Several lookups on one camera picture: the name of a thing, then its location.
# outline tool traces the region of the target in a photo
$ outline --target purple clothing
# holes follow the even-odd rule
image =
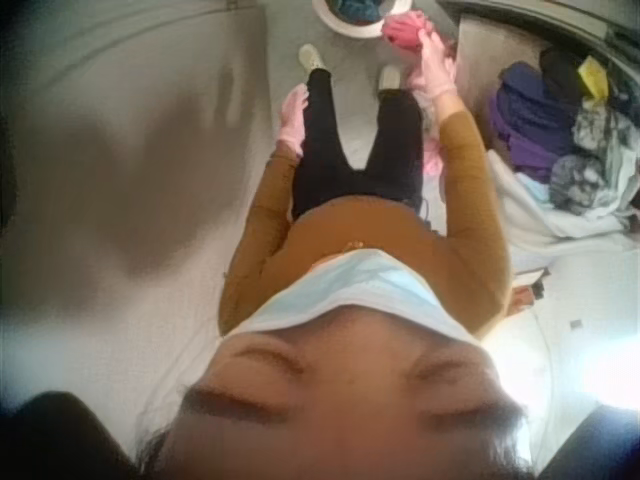
[[[560,157],[512,129],[502,118],[495,96],[489,99],[489,118],[493,130],[507,144],[515,170],[538,182],[549,183],[551,168]]]
[[[558,157],[573,152],[571,129],[577,107],[561,103],[547,89],[540,72],[525,62],[511,65],[502,72],[501,79],[496,101],[504,121]]]

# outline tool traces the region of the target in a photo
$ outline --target white sneaker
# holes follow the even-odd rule
[[[298,60],[300,60],[300,63],[307,72],[307,75],[316,68],[323,68],[325,70],[327,68],[322,61],[322,57],[320,56],[318,49],[310,43],[300,47],[300,50],[298,51]]]
[[[385,65],[378,79],[378,91],[396,90],[400,88],[402,72],[395,65]]]

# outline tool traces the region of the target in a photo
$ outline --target hand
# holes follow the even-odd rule
[[[303,112],[309,104],[308,99],[307,86],[301,83],[287,95],[280,112],[278,141],[286,144],[298,157],[302,157],[302,142],[305,139]]]
[[[423,91],[430,99],[445,92],[455,92],[456,65],[446,57],[446,48],[435,31],[418,34],[422,42],[420,66],[409,78],[411,88]]]

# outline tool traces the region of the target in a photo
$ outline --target brown long-sleeve top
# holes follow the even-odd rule
[[[222,334],[331,255],[377,248],[422,275],[447,312],[477,333],[506,307],[510,267],[485,150],[468,111],[440,128],[447,236],[413,210],[377,197],[347,196],[288,220],[297,160],[276,149],[265,169],[229,267],[219,310]]]

